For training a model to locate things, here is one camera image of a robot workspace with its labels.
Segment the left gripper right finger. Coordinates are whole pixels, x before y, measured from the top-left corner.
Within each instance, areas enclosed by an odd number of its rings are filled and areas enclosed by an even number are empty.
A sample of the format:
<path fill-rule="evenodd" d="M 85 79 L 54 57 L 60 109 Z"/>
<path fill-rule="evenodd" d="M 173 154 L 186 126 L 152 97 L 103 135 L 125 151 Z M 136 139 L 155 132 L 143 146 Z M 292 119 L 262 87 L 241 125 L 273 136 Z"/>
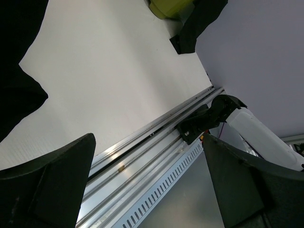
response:
<path fill-rule="evenodd" d="M 203 148 L 224 226 L 302 228 L 304 173 L 206 134 Z"/>

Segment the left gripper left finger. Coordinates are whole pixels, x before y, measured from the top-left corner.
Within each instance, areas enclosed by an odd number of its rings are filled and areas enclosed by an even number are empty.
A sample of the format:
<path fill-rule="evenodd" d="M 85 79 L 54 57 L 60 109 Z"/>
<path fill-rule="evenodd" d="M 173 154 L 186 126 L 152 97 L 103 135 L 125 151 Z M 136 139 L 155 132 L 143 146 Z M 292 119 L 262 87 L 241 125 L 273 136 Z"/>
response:
<path fill-rule="evenodd" d="M 96 140 L 88 133 L 66 146 L 0 172 L 2 228 L 74 228 Z"/>

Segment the black shirt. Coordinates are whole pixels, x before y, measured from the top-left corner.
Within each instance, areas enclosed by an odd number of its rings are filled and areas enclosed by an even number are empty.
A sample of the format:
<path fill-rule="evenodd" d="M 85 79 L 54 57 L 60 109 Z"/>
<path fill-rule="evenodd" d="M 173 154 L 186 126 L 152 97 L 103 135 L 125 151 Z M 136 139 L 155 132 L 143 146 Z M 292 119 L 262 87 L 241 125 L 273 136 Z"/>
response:
<path fill-rule="evenodd" d="M 176 52 L 179 55 L 194 53 L 197 38 L 220 16 L 227 4 L 228 0 L 196 0 L 194 10 L 179 34 L 170 39 Z"/>
<path fill-rule="evenodd" d="M 0 2 L 1 140 L 48 99 L 41 85 L 19 65 L 40 31 L 47 5 L 47 0 Z"/>

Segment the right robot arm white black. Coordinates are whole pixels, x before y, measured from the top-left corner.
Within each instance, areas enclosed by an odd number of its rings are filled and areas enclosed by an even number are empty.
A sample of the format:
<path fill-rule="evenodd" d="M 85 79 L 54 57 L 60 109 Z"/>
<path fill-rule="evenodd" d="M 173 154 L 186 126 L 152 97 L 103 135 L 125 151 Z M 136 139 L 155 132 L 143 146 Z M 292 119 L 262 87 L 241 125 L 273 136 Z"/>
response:
<path fill-rule="evenodd" d="M 218 95 L 204 113 L 187 122 L 205 131 L 227 123 L 235 129 L 265 160 L 295 171 L 304 169 L 304 157 L 292 150 L 261 123 L 247 106 L 231 95 Z"/>

